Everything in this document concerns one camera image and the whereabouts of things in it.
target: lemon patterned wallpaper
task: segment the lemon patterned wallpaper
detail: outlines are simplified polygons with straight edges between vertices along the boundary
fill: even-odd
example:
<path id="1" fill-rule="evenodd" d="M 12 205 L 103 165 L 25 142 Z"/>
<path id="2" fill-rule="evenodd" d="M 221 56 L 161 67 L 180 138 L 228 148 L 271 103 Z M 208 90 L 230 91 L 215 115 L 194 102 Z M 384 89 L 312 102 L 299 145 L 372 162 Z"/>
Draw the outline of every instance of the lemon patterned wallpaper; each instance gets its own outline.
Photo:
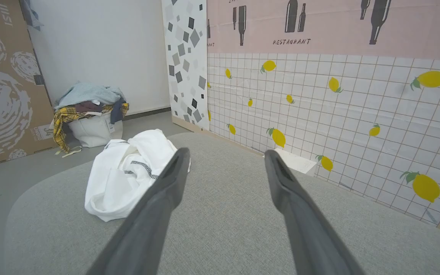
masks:
<path id="1" fill-rule="evenodd" d="M 315 176 L 440 221 L 440 60 L 208 54 L 210 131 L 318 162 Z"/>

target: gray fabric surface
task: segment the gray fabric surface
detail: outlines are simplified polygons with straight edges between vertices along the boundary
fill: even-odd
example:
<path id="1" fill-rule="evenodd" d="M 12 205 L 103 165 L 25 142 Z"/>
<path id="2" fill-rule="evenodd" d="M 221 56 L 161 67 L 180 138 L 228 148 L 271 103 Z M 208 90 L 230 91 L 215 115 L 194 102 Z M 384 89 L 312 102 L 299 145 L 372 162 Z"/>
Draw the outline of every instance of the gray fabric surface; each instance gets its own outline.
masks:
<path id="1" fill-rule="evenodd" d="M 202 134 L 169 137 L 191 150 L 159 274 L 294 274 L 264 159 Z M 122 220 L 84 210 L 91 163 L 30 188 L 7 221 L 8 274 L 83 274 Z M 319 179 L 293 172 L 367 274 L 440 275 L 440 230 Z"/>

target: baseboard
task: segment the baseboard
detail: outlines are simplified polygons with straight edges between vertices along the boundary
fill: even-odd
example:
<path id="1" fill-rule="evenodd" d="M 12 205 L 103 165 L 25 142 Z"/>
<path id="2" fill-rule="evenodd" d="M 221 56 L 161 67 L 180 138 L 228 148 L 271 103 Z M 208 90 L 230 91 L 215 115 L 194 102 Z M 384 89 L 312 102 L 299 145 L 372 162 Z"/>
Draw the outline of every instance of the baseboard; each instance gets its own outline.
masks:
<path id="1" fill-rule="evenodd" d="M 164 112 L 170 112 L 170 107 L 159 107 L 159 108 L 152 108 L 144 111 L 134 112 L 134 113 L 127 113 L 127 115 L 123 118 L 123 120 L 133 120 L 134 118 L 143 117 L 147 115 L 155 115 L 156 113 L 164 113 Z"/>
<path id="2" fill-rule="evenodd" d="M 201 133 L 201 134 L 205 134 L 207 136 L 212 136 L 212 137 L 214 137 L 216 139 L 222 139 L 223 141 L 227 141 L 227 142 L 230 142 L 230 143 L 234 144 L 238 148 L 242 148 L 242 149 L 247 150 L 247 151 L 249 151 L 251 153 L 255 153 L 256 155 L 264 155 L 262 153 L 259 153 L 258 151 L 252 150 L 251 148 L 241 146 L 239 143 L 235 143 L 234 141 L 231 141 L 230 139 L 226 139 L 224 137 L 217 136 L 214 132 L 210 132 L 210 131 L 208 131 L 206 129 L 203 129 L 202 127 L 199 127 L 196 124 L 189 123 L 189 122 L 187 122 L 185 120 L 182 120 L 181 118 L 178 118 L 178 117 L 175 117 L 175 116 L 172 116 L 172 118 L 173 118 L 173 123 L 174 124 L 177 124 L 177 125 L 183 127 L 186 130 L 190 130 L 191 132 L 194 132 L 194 133 Z"/>

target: white wall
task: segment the white wall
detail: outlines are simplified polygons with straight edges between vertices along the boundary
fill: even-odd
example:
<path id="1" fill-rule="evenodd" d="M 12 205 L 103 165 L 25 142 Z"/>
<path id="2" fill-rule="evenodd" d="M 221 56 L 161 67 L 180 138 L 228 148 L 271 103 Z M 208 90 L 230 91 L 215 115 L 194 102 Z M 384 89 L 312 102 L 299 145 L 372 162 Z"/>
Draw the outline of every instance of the white wall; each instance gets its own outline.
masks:
<path id="1" fill-rule="evenodd" d="M 160 1 L 32 5 L 45 25 L 29 31 L 52 104 L 79 80 L 120 87 L 128 114 L 170 105 Z"/>

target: pink wallpaper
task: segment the pink wallpaper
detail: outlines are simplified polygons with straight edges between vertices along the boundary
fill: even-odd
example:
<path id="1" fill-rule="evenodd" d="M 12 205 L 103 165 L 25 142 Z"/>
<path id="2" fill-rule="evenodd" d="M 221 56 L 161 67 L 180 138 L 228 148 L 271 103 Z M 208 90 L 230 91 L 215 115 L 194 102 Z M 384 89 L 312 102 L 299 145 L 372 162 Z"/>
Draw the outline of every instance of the pink wallpaper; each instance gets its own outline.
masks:
<path id="1" fill-rule="evenodd" d="M 303 4 L 304 24 L 299 31 Z M 207 5 L 209 53 L 328 53 L 440 59 L 440 0 L 209 0 Z M 372 29 L 379 25 L 377 41 L 370 45 Z M 242 46 L 239 29 L 245 29 Z"/>

